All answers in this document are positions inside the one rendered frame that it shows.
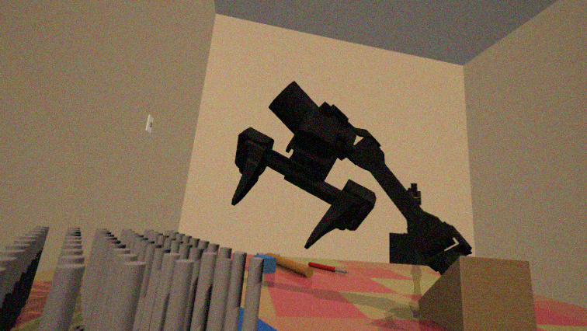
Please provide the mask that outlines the blue block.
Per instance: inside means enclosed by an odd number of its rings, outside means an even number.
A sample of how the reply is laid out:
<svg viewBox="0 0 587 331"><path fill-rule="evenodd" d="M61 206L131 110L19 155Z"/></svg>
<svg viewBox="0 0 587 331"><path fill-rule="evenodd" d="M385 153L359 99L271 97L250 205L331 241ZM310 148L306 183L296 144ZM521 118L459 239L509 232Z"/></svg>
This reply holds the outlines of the blue block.
<svg viewBox="0 0 587 331"><path fill-rule="evenodd" d="M276 257L267 255L254 255L264 258L263 273L276 272Z"/></svg>

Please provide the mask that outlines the red-handled screwdriver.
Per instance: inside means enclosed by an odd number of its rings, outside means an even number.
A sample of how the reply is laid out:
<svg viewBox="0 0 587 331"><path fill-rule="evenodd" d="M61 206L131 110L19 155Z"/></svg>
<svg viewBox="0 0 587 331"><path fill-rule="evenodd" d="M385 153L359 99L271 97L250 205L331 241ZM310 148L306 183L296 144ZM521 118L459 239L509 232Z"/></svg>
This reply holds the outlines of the red-handled screwdriver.
<svg viewBox="0 0 587 331"><path fill-rule="evenodd" d="M320 269L323 269L323 270L330 270L330 271L334 271L334 272L335 272L335 271L338 271L338 272L342 272L342 273L349 273L349 272L347 272L346 270L340 270L340 269L336 269L335 267L330 267L330 266L326 266L326 265L319 264L319 263L312 263L312 262L309 262L309 263L308 263L308 266L310 266L310 267L316 267L316 268L320 268Z"/></svg>

